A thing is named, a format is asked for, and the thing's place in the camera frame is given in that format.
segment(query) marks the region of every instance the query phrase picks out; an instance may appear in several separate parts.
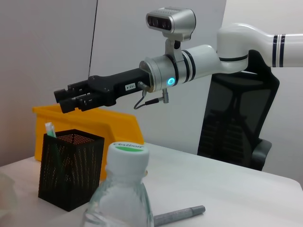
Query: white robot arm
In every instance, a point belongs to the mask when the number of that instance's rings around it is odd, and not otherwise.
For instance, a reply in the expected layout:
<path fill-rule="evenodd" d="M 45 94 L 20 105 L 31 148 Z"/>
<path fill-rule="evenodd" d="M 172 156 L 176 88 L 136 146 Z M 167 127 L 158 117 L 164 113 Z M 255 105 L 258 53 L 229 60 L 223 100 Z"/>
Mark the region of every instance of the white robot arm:
<path fill-rule="evenodd" d="M 303 67 L 303 34 L 269 35 L 246 24 L 222 27 L 217 34 L 217 51 L 209 45 L 187 50 L 181 42 L 190 40 L 196 27 L 192 10 L 161 8 L 146 15 L 148 28 L 161 31 L 167 38 L 165 54 L 146 58 L 138 69 L 108 77 L 92 76 L 88 80 L 55 92 L 62 112 L 82 111 L 116 104 L 116 99 L 142 90 L 135 105 L 138 109 L 163 101 L 168 103 L 168 88 L 215 73 L 230 74 L 248 66 L 249 51 L 259 52 L 269 67 Z M 160 98 L 139 103 L 147 92 L 163 91 Z"/>

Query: plastic bottle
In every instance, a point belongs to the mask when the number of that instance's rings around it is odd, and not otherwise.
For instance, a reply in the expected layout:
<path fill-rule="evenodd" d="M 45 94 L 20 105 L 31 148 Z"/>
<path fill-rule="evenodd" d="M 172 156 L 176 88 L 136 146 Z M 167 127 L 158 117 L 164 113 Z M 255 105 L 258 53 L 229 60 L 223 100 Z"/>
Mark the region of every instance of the plastic bottle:
<path fill-rule="evenodd" d="M 140 144 L 115 142 L 108 147 L 107 178 L 92 196 L 83 227 L 153 227 L 142 178 L 149 151 Z"/>

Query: wall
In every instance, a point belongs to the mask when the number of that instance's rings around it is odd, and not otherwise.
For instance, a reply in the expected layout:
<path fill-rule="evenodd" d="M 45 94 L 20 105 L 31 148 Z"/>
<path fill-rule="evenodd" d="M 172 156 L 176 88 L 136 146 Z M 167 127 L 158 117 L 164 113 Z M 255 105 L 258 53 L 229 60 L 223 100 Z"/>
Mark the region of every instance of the wall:
<path fill-rule="evenodd" d="M 301 0 L 227 0 L 223 25 L 247 23 L 267 33 L 303 33 Z M 263 171 L 303 185 L 303 69 L 274 68 L 280 87 L 260 137 L 273 143 Z"/>
<path fill-rule="evenodd" d="M 147 28 L 148 12 L 176 6 L 193 9 L 197 25 L 192 40 L 182 49 L 209 44 L 216 48 L 216 31 L 221 27 L 226 0 L 102 0 L 98 5 L 94 48 L 90 75 L 109 76 L 139 66 L 145 57 L 164 54 L 166 38 L 161 32 Z M 169 89 L 169 104 L 156 104 L 134 110 L 141 93 L 117 100 L 110 107 L 135 114 L 146 142 L 197 153 L 210 77 L 197 79 Z M 160 97 L 148 94 L 146 100 Z"/>
<path fill-rule="evenodd" d="M 0 166 L 34 155 L 33 106 L 87 78 L 96 0 L 1 0 Z"/>

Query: black mesh pen holder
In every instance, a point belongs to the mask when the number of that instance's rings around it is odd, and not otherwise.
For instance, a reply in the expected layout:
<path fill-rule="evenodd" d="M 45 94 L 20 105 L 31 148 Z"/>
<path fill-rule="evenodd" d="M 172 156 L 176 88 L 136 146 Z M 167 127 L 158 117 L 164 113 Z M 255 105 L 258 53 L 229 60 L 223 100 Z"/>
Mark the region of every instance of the black mesh pen holder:
<path fill-rule="evenodd" d="M 44 135 L 38 197 L 71 211 L 99 186 L 104 138 L 79 130 Z"/>

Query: yellow plastic crate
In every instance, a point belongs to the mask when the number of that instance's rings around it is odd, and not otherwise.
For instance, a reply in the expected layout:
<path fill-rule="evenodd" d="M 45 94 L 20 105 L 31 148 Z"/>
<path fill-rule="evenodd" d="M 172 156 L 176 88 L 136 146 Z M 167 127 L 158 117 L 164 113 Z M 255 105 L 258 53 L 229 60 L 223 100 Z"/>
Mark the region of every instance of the yellow plastic crate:
<path fill-rule="evenodd" d="M 105 166 L 108 146 L 116 141 L 144 143 L 136 117 L 109 110 L 92 109 L 62 113 L 59 105 L 33 107 L 37 114 L 35 159 L 41 161 L 45 123 L 52 122 L 56 131 L 78 129 L 105 139 L 101 180 L 106 178 Z"/>

